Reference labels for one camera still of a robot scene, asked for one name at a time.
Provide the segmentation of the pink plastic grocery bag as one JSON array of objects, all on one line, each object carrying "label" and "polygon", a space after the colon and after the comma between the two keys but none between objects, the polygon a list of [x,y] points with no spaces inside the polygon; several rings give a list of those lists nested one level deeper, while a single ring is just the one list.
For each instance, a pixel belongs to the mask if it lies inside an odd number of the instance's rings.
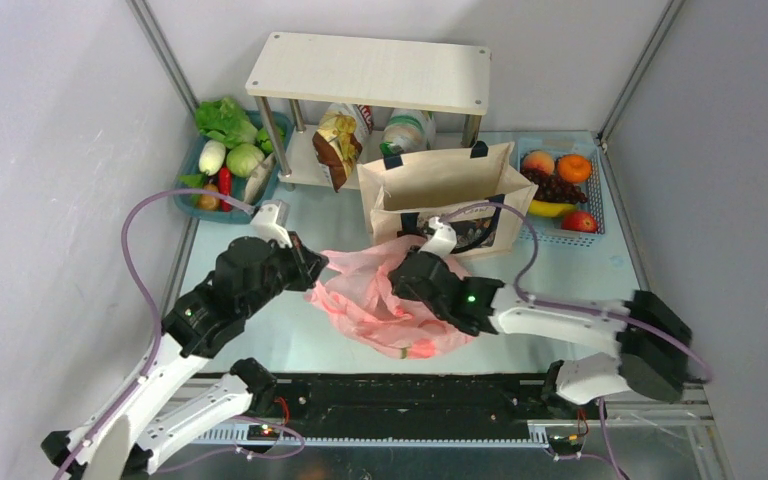
[{"label": "pink plastic grocery bag", "polygon": [[335,276],[305,295],[344,336],[400,360],[428,359],[474,341],[418,301],[392,293],[388,274],[423,241],[406,236],[359,251],[324,250]]}]

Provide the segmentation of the beige canvas tote bag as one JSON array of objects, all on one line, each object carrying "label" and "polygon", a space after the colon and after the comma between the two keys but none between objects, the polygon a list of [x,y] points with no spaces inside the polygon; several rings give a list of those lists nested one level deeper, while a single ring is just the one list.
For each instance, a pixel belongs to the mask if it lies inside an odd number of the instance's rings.
[{"label": "beige canvas tote bag", "polygon": [[374,245],[425,236],[439,217],[456,233],[460,258],[509,252],[538,186],[510,164],[515,144],[429,150],[358,168],[367,231]]}]

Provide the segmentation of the yellow banana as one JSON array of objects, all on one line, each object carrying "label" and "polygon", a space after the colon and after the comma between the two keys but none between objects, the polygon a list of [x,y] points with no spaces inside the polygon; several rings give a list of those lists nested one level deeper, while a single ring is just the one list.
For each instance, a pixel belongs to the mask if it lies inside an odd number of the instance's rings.
[{"label": "yellow banana", "polygon": [[575,204],[532,200],[528,214],[542,218],[562,218],[578,210]]}]

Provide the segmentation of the dark red grape bunch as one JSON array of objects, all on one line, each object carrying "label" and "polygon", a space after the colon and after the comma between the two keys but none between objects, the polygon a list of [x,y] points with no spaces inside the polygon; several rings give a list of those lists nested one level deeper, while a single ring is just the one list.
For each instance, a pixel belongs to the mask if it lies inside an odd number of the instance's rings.
[{"label": "dark red grape bunch", "polygon": [[535,195],[535,199],[538,201],[564,204],[588,202],[587,195],[579,186],[563,180],[555,174],[547,174],[542,170],[533,168],[524,168],[521,170],[521,174],[538,187]]}]

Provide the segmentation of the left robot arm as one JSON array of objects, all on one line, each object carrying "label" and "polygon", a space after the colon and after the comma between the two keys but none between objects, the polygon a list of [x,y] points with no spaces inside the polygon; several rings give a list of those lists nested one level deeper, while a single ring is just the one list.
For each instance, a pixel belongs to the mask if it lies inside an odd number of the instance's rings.
[{"label": "left robot arm", "polygon": [[84,425],[53,431],[41,448],[59,473],[84,479],[112,439],[121,476],[145,479],[178,450],[235,415],[271,404],[275,377],[253,358],[200,395],[167,414],[161,409],[178,389],[212,360],[246,322],[285,291],[312,289],[328,264],[282,227],[240,237],[216,259],[215,268],[181,296],[163,318],[157,346],[149,348],[116,397]]}]

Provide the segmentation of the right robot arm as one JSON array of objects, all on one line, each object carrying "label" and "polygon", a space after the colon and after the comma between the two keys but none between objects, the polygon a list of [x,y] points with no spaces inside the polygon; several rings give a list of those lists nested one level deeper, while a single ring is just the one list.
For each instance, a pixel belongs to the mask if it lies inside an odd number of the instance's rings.
[{"label": "right robot arm", "polygon": [[389,273],[393,293],[478,336],[532,335],[593,349],[554,362],[544,393],[573,405],[632,391],[674,403],[684,394],[691,329],[663,300],[637,290],[629,300],[567,303],[519,292],[498,279],[457,276],[438,256],[411,251]]}]

